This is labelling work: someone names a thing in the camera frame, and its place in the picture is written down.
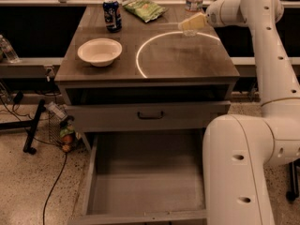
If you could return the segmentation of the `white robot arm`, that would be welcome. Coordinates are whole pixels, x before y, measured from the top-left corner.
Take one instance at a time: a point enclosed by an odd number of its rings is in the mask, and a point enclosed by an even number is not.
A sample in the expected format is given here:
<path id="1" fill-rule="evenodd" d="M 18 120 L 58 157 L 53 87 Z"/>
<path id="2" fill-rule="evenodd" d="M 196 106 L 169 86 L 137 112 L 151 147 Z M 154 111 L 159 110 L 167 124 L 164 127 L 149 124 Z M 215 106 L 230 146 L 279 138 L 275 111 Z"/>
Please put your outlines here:
<path id="1" fill-rule="evenodd" d="M 210 24 L 249 29 L 262 114 L 214 119 L 202 142 L 207 225 L 275 225 L 264 164 L 299 158 L 300 84 L 276 28 L 279 0 L 217 0 L 182 22 L 182 31 Z"/>

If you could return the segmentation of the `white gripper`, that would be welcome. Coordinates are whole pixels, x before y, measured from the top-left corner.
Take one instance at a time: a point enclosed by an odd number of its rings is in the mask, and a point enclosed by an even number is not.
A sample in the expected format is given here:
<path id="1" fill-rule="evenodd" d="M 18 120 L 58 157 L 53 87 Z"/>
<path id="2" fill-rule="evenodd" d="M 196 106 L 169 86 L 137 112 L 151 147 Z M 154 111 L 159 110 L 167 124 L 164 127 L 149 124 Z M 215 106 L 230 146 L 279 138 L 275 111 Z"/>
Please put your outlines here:
<path id="1" fill-rule="evenodd" d="M 181 31 L 198 30 L 205 27 L 207 22 L 213 27 L 224 27 L 227 25 L 228 11 L 224 0 L 213 2 L 208 6 L 205 14 L 200 12 L 184 19 L 178 24 L 178 29 Z"/>

